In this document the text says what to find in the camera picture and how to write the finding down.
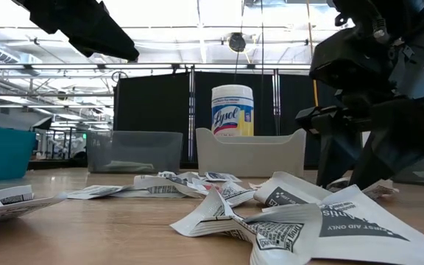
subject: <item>clear plastic bin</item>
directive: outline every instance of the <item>clear plastic bin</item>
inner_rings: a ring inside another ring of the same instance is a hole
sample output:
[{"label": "clear plastic bin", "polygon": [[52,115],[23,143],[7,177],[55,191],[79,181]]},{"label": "clear plastic bin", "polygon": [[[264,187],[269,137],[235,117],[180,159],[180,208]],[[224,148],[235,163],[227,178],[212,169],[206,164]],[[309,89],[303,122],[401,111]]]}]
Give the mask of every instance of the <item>clear plastic bin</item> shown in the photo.
[{"label": "clear plastic bin", "polygon": [[91,173],[178,172],[183,134],[180,132],[89,132]]}]

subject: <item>white lid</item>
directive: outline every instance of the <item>white lid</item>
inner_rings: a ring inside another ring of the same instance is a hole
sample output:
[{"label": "white lid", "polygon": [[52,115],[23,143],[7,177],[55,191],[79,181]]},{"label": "white lid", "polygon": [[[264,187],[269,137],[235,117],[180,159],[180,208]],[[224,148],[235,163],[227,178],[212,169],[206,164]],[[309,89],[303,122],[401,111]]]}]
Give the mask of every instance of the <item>white lid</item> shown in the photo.
[{"label": "white lid", "polygon": [[212,99],[223,96],[243,96],[252,99],[253,90],[246,85],[221,85],[212,88]]}]

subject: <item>white plastic bin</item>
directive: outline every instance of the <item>white plastic bin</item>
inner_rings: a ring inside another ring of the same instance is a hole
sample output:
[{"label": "white plastic bin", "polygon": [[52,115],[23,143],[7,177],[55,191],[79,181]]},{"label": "white plastic bin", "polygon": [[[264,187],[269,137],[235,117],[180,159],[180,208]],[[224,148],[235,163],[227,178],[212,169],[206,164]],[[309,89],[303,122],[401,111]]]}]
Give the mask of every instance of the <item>white plastic bin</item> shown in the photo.
[{"label": "white plastic bin", "polygon": [[196,129],[199,173],[221,172],[238,177],[271,177],[288,172],[303,177],[305,137],[303,129],[287,136],[215,136]]},{"label": "white plastic bin", "polygon": [[178,172],[183,134],[180,132],[89,132],[91,173]]}]

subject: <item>black curtain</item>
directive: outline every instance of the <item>black curtain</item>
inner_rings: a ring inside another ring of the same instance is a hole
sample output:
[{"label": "black curtain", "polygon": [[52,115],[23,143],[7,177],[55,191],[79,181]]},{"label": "black curtain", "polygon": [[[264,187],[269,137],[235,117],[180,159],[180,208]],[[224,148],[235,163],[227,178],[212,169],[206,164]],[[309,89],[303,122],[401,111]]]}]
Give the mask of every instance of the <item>black curtain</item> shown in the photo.
[{"label": "black curtain", "polygon": [[114,130],[182,133],[181,161],[187,162],[189,96],[189,74],[120,79]]},{"label": "black curtain", "polygon": [[[319,105],[328,107],[340,105],[334,98],[336,89],[317,82]],[[280,75],[280,134],[289,135],[300,129],[295,117],[301,110],[315,106],[313,80],[303,75]],[[305,167],[318,167],[320,143],[308,135],[305,146]]]},{"label": "black curtain", "polygon": [[[272,76],[265,75],[261,89],[260,74],[235,74],[196,72],[196,128],[211,128],[212,124],[212,88],[220,85],[246,85],[253,91],[254,101],[254,133],[255,135],[276,135],[275,117],[273,113]],[[194,138],[194,157],[197,161],[197,145]]]}]

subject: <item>table surface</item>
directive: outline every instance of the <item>table surface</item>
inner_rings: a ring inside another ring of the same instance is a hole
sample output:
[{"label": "table surface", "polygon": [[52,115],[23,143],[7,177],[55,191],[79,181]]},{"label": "table surface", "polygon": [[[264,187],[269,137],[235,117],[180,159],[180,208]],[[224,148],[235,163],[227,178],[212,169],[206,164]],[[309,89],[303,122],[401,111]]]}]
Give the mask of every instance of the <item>table surface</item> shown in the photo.
[{"label": "table surface", "polygon": [[[315,172],[305,178],[314,180]],[[27,172],[21,180],[0,182],[1,188],[32,184],[36,197],[53,196],[91,185],[127,185],[134,175],[89,174],[86,169]],[[262,183],[264,178],[244,178]],[[380,202],[399,219],[424,233],[424,186],[399,185],[400,194]],[[201,199],[103,198],[70,199],[0,222],[0,264],[139,265],[249,264],[252,245],[226,236],[187,238],[169,225],[193,211]],[[241,216],[260,212],[252,200],[238,206]],[[311,261],[310,264],[357,264]]]}]

